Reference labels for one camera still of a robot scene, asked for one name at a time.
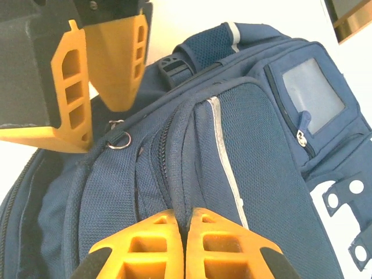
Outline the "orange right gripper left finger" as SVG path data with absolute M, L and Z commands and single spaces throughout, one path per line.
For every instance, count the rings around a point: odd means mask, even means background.
M 159 212 L 94 244 L 71 278 L 183 278 L 174 212 Z

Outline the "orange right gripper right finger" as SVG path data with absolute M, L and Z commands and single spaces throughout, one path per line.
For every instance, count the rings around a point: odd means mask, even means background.
M 299 278 L 274 242 L 217 213 L 194 208 L 185 256 L 186 278 Z

